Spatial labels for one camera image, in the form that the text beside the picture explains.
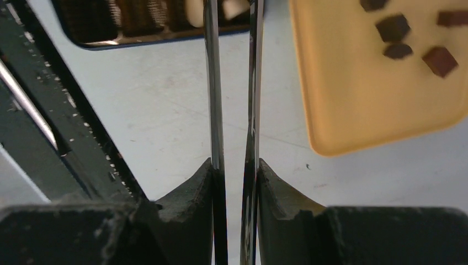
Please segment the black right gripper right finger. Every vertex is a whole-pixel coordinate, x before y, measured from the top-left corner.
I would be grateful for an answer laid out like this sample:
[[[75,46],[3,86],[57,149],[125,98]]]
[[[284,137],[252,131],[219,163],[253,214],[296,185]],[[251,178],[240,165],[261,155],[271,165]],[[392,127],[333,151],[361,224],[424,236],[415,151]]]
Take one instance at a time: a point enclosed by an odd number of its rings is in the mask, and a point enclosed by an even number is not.
[[[258,237],[262,264],[347,264],[332,228],[337,206],[325,207],[280,178],[265,160],[258,177]]]

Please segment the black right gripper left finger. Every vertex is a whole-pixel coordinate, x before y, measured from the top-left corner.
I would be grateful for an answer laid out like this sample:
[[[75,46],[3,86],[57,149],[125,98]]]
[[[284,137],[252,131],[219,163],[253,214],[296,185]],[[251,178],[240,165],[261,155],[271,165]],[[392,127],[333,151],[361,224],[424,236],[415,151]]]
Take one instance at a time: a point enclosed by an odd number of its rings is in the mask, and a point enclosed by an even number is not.
[[[211,264],[211,159],[162,198],[139,204],[132,217],[133,264]]]

